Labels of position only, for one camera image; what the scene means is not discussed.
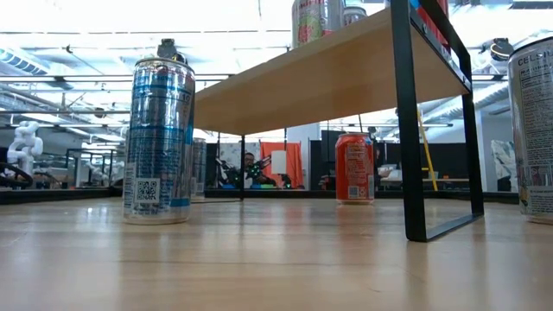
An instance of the wooden table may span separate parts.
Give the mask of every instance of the wooden table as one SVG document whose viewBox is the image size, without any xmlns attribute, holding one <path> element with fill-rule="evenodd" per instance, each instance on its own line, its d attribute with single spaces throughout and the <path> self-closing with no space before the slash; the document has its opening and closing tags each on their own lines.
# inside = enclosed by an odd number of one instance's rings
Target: wooden table
<svg viewBox="0 0 553 311">
<path fill-rule="evenodd" d="M 419 103 L 468 93 L 445 50 L 451 67 L 414 27 L 411 38 Z M 385 9 L 201 90 L 194 127 L 247 135 L 395 108 L 393 56 Z"/>
<path fill-rule="evenodd" d="M 0 206 L 0 310 L 550 310 L 553 230 L 517 206 L 431 244 L 401 200 L 247 200 L 121 224 L 121 200 Z M 427 200 L 429 225 L 468 202 Z"/>
</svg>

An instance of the red can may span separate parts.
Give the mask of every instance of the red can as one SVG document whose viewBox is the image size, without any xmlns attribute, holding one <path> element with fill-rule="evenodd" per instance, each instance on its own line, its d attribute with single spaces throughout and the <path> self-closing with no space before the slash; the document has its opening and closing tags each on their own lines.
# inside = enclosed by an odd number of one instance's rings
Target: red can
<svg viewBox="0 0 553 311">
<path fill-rule="evenodd" d="M 367 134 L 342 134 L 336 143 L 336 199 L 340 203 L 374 200 L 374 159 Z"/>
</svg>

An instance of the barcode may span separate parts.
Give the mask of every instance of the barcode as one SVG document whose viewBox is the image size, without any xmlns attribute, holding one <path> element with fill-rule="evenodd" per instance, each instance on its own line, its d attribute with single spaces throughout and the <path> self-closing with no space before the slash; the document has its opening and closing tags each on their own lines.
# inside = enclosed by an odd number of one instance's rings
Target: barcode
<svg viewBox="0 0 553 311">
<path fill-rule="evenodd" d="M 159 203 L 159 178 L 137 178 L 135 181 L 136 203 Z"/>
<path fill-rule="evenodd" d="M 357 199 L 359 197 L 359 187 L 350 186 L 347 188 L 347 197 L 349 199 Z"/>
</svg>

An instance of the shelf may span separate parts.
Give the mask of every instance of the shelf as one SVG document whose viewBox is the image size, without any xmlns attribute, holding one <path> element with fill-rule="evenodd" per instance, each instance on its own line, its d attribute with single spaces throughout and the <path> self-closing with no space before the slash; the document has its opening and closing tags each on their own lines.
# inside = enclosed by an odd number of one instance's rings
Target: shelf
<svg viewBox="0 0 553 311">
<path fill-rule="evenodd" d="M 417 102 L 468 93 L 420 18 L 411 21 Z M 393 61 L 386 9 L 198 92 L 194 127 L 247 135 L 395 108 Z"/>
</svg>

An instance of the can on shelf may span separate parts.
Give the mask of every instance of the can on shelf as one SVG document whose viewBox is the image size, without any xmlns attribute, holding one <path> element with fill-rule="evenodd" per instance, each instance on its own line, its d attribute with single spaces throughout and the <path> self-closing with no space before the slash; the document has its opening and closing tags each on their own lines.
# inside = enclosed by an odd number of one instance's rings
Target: can on shelf
<svg viewBox="0 0 553 311">
<path fill-rule="evenodd" d="M 344 0 L 295 0 L 292 5 L 292 48 L 342 27 Z"/>
<path fill-rule="evenodd" d="M 344 26 L 357 22 L 366 17 L 366 10 L 360 7 L 349 6 L 344 9 Z"/>
<path fill-rule="evenodd" d="M 440 5 L 440 8 L 442 8 L 443 13 L 446 15 L 446 17 L 449 17 L 449 6 L 448 6 L 448 0 L 434 0 L 437 1 Z M 445 37 L 442 35 L 440 30 L 438 30 L 438 27 L 432 22 L 432 19 L 430 18 L 429 14 L 426 13 L 423 6 L 421 5 L 419 0 L 409 0 L 410 5 L 416 10 L 416 13 L 421 17 L 423 22 L 426 24 L 427 29 L 431 31 L 436 39 L 449 51 L 449 43 L 446 41 Z M 391 5 L 391 0 L 384 0 L 384 6 L 386 8 L 389 8 Z"/>
<path fill-rule="evenodd" d="M 135 68 L 124 174 L 124 222 L 186 221 L 190 213 L 194 71 L 164 58 Z"/>
<path fill-rule="evenodd" d="M 339 203 L 374 201 L 374 155 L 368 134 L 342 134 L 336 143 L 336 199 Z"/>
<path fill-rule="evenodd" d="M 508 70 L 520 208 L 553 225 L 553 37 L 515 50 Z"/>
<path fill-rule="evenodd" d="M 206 184 L 207 143 L 203 138 L 195 138 L 192 146 L 192 197 L 203 199 Z"/>
</svg>

